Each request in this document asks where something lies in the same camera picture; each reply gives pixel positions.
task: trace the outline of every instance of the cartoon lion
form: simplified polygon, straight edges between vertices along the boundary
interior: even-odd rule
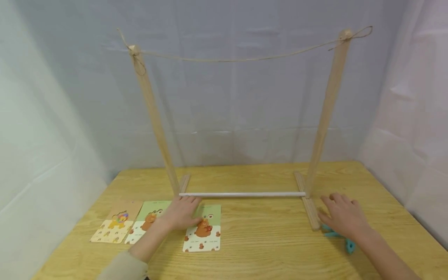
[[[127,211],[120,212],[116,215],[112,216],[112,219],[114,219],[108,226],[108,228],[114,228],[116,225],[118,228],[124,228],[125,227],[125,221],[127,221],[129,218],[129,214]]]

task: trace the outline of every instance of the orange bear illustration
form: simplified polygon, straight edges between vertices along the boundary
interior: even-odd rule
[[[147,231],[152,226],[152,224],[155,222],[155,219],[157,218],[157,215],[153,213],[149,213],[146,215],[145,222],[140,227],[142,230]]]
[[[125,221],[128,220],[129,214],[127,211],[123,211],[120,212],[116,215],[113,215],[112,218],[115,219],[113,220],[108,228],[114,228],[116,225],[118,226],[118,228],[124,228],[125,227]]]
[[[194,232],[197,237],[207,237],[210,236],[213,226],[209,225],[207,219],[202,219],[198,224],[198,229]]]
[[[142,230],[147,231],[152,224],[155,222],[155,219],[157,218],[157,214],[162,214],[163,210],[159,209],[159,210],[154,210],[151,213],[149,213],[148,215],[146,215],[145,218],[145,222],[142,224],[142,226],[140,227]]]

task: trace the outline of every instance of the white rod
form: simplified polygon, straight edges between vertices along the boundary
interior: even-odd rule
[[[180,196],[197,196],[202,198],[236,198],[236,197],[280,197],[305,196],[305,192],[277,192],[277,193],[180,193]]]

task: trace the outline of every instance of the twine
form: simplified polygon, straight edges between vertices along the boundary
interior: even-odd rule
[[[363,32],[364,30],[369,29],[369,32],[367,32],[364,35],[358,35],[359,33]],[[146,67],[145,65],[136,57],[139,54],[145,54],[145,55],[151,55],[151,56],[157,56],[157,57],[162,57],[162,58],[168,58],[168,59],[176,59],[176,60],[183,60],[183,61],[196,61],[196,62],[242,62],[242,61],[259,61],[259,60],[268,60],[268,59],[275,59],[275,58],[281,58],[281,57],[287,57],[287,56],[294,56],[296,54],[299,53],[303,53],[303,52],[307,52],[310,50],[313,50],[315,48],[318,47],[322,47],[325,45],[329,45],[335,42],[339,42],[336,46],[328,49],[329,51],[337,48],[338,46],[340,46],[341,44],[351,40],[351,39],[357,39],[357,38],[364,38],[369,36],[372,31],[373,31],[373,26],[366,26],[362,29],[360,29],[358,32],[356,32],[355,34],[351,35],[350,37],[347,37],[345,39],[336,39],[336,40],[332,40],[332,41],[328,41],[325,43],[322,43],[320,45],[315,45],[297,52],[291,52],[291,53],[286,53],[286,54],[282,54],[282,55],[277,55],[277,56],[266,56],[266,57],[255,57],[255,58],[246,58],[246,59],[200,59],[200,58],[186,58],[186,57],[180,57],[180,56],[170,56],[170,55],[164,55],[164,54],[160,54],[158,52],[134,52],[131,50],[131,48],[129,47],[129,45],[126,43],[125,37],[123,36],[123,33],[121,32],[121,30],[119,28],[117,28],[118,32],[120,33],[121,39],[123,40],[123,43],[125,43],[126,47],[128,48],[129,51],[131,51],[130,53],[132,53],[132,56],[134,57],[134,63],[137,60],[140,65],[145,69],[145,72],[142,74],[144,75],[146,73]]]

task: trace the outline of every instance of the wooden frame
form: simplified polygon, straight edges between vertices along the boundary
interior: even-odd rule
[[[350,41],[353,37],[350,29],[342,30],[339,33],[336,47],[334,48],[332,68],[328,78],[327,89],[325,91],[325,100],[323,102],[322,112],[320,115],[319,126],[314,140],[313,153],[311,156],[310,165],[308,166],[308,173],[306,180],[300,172],[294,172],[296,183],[298,186],[297,192],[264,192],[264,193],[186,193],[186,189],[190,180],[190,175],[186,174],[181,179],[181,184],[177,180],[176,171],[171,161],[171,156],[168,150],[164,130],[160,121],[160,114],[156,106],[154,94],[152,92],[151,82],[149,81],[148,73],[145,66],[140,47],[138,45],[129,46],[129,55],[134,64],[135,74],[137,76],[146,106],[148,108],[149,117],[152,123],[152,129],[157,139],[160,152],[165,163],[165,169],[170,181],[170,185],[174,195],[186,196],[193,195],[199,197],[284,197],[295,196],[301,197],[308,219],[313,230],[319,230],[320,221],[318,219],[316,206],[311,199],[311,193],[314,186],[314,179],[317,173],[317,165],[322,154],[325,137],[327,135],[328,126],[330,124],[333,108],[339,93],[340,83],[342,80],[342,73],[344,71],[347,51],[349,50]]]

